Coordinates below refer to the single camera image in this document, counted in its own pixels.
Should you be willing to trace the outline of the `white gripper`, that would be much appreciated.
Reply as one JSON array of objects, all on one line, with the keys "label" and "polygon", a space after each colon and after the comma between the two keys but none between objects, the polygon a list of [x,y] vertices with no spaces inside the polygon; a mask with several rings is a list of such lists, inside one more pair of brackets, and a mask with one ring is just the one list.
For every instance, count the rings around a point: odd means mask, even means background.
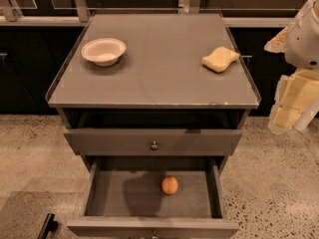
[{"label": "white gripper", "polygon": [[275,134],[304,130],[319,113],[319,0],[308,0],[288,28],[266,43],[264,50],[285,53],[297,69],[282,76],[275,92],[268,128]]}]

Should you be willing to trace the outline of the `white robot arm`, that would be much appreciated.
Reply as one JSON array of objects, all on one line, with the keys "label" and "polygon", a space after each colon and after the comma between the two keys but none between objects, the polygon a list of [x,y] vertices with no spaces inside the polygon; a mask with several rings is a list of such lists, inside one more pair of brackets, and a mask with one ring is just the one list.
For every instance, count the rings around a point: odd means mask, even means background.
[{"label": "white robot arm", "polygon": [[308,0],[264,50],[283,53],[296,68],[277,84],[268,128],[275,134],[304,130],[319,113],[319,0]]}]

